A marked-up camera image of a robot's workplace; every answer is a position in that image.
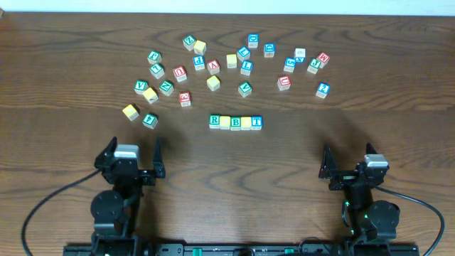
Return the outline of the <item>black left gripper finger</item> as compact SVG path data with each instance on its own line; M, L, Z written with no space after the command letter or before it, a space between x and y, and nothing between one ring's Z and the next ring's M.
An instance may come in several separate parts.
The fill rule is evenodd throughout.
M96 169L108 169L115 162L114 152L117 148L117 138L113 137L107 147L95 158Z
M161 153L161 143L160 140L157 139L155 143L154 149L154 156L152 159L152 164L154 167L155 177L157 178L165 178L166 177L166 169L164 166L164 160L162 158Z

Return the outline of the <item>green R letter block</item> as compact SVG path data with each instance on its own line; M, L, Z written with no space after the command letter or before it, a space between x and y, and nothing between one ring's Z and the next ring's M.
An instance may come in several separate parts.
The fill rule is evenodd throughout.
M211 114L210 115L209 127L211 129L219 129L220 128L220 115L218 115L218 114Z

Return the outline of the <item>yellow O letter block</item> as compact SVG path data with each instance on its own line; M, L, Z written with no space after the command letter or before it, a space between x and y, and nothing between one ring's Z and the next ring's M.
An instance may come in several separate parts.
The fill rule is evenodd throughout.
M222 130L230 130L230 116L220 116L220 129Z

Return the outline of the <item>blue T letter block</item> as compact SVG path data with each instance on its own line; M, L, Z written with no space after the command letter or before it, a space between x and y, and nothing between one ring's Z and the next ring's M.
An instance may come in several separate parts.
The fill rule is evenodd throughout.
M262 116L252 116L251 120L252 120L251 130L261 130L262 129L262 127L263 127Z

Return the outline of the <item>green B letter block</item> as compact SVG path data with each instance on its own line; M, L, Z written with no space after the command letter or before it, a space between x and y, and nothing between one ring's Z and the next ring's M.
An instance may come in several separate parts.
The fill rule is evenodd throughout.
M240 131L241 130L241 117L231 117L230 118L230 130L231 131Z

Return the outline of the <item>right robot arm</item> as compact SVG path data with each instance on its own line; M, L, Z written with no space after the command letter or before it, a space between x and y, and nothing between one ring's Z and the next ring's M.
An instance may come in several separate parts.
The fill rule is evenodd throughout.
M329 180L328 188L331 191L344 193L341 217L357 243L396 238L399 207L388 201L375 201L372 195L372 189L384 182L389 168L385 157L377 153L370 143L366 144L363 160L347 171L338 169L330 147L324 147L318 177Z

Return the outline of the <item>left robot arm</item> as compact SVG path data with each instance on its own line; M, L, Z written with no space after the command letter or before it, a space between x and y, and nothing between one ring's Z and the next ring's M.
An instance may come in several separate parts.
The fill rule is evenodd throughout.
M136 217L144 186L164 178L166 170L160 141L156 141L152 169L139 168L139 147L118 144L113 137L95 158L94 166L112 189L96 195L90 205L94 218L92 255L135 255L139 241L134 236Z

